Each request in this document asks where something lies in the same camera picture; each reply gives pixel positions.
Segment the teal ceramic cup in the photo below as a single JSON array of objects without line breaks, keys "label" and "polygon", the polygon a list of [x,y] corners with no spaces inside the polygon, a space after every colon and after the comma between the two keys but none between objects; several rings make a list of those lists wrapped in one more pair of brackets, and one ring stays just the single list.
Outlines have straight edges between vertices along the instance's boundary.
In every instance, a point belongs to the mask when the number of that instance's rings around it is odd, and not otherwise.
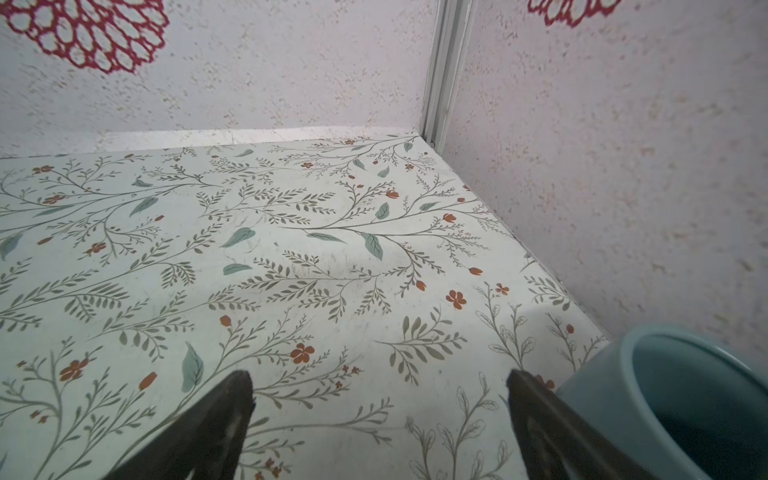
[{"label": "teal ceramic cup", "polygon": [[658,479],[764,479],[767,376],[673,326],[635,327],[557,396]]}]

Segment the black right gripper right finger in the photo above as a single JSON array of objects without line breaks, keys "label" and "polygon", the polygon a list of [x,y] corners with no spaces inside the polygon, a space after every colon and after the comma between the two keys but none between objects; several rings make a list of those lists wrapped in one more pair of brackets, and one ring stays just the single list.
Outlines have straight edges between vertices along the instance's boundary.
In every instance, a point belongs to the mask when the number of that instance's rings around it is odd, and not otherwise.
[{"label": "black right gripper right finger", "polygon": [[653,477],[532,374],[513,369],[506,385],[512,428],[530,479]]}]

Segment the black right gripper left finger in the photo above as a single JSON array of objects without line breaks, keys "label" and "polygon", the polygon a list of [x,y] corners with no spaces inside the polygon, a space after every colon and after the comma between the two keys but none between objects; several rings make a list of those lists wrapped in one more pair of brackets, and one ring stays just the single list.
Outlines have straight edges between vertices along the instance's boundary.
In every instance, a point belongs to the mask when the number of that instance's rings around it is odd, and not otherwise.
[{"label": "black right gripper left finger", "polygon": [[250,374],[236,370],[108,479],[232,479],[255,409]]}]

